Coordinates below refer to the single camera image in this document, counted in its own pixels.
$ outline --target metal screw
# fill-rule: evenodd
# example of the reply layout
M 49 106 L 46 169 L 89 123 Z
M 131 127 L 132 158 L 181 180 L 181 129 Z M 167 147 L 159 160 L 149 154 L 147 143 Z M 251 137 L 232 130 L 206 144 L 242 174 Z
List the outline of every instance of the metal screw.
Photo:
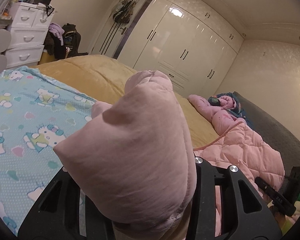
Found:
M 203 159 L 201 157 L 195 157 L 194 161 L 195 161 L 195 163 L 202 163 Z
M 237 166 L 231 165 L 231 166 L 230 166 L 230 170 L 231 170 L 232 172 L 237 172 L 239 169 L 238 169 Z

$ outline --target white closet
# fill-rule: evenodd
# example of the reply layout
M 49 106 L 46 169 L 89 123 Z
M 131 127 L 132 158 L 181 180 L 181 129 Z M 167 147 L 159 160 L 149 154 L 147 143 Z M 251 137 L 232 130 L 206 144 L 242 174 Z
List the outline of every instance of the white closet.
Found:
M 135 70 L 160 70 L 183 97 L 213 95 L 243 38 L 202 0 L 153 0 L 118 60 Z
M 122 48 L 118 57 L 120 62 L 132 68 L 134 67 L 150 36 L 154 34 L 154 29 L 156 29 L 170 5 L 171 2 L 167 0 L 152 0 Z
M 138 71 L 160 70 L 171 79 L 175 92 L 184 97 L 212 95 L 236 52 L 196 17 L 176 4 L 167 8 L 168 4 L 167 0 L 154 0 L 118 60 Z

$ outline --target ceiling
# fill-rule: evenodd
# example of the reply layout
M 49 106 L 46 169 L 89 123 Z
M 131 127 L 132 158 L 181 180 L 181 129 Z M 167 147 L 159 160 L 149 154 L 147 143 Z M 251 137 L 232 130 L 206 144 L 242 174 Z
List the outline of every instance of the ceiling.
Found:
M 203 0 L 245 39 L 300 45 L 300 0 Z

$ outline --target pile of clothes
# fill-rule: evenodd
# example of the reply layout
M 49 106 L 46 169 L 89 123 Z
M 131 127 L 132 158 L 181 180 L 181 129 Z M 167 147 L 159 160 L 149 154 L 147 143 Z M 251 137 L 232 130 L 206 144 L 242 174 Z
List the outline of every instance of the pile of clothes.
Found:
M 44 40 L 44 48 L 49 55 L 54 55 L 55 59 L 65 59 L 87 55 L 87 53 L 78 53 L 81 41 L 81 35 L 77 32 L 75 25 L 67 23 L 61 26 L 57 23 L 50 23 L 49 31 Z

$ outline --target pink quilted blanket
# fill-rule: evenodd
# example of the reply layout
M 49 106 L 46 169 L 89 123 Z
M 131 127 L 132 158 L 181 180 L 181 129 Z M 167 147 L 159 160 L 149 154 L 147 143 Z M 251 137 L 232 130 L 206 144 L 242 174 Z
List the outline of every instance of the pink quilted blanket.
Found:
M 206 118 L 220 135 L 212 143 L 194 149 L 196 156 L 209 161 L 212 165 L 227 168 L 236 165 L 245 174 L 261 197 L 270 199 L 258 189 L 254 183 L 261 177 L 275 190 L 279 190 L 284 179 L 284 168 L 280 153 L 266 144 L 261 136 L 251 130 L 244 119 L 235 118 L 219 106 L 211 106 L 209 102 L 197 95 L 190 95 L 189 102 Z M 220 233 L 220 191 L 216 189 L 216 235 Z

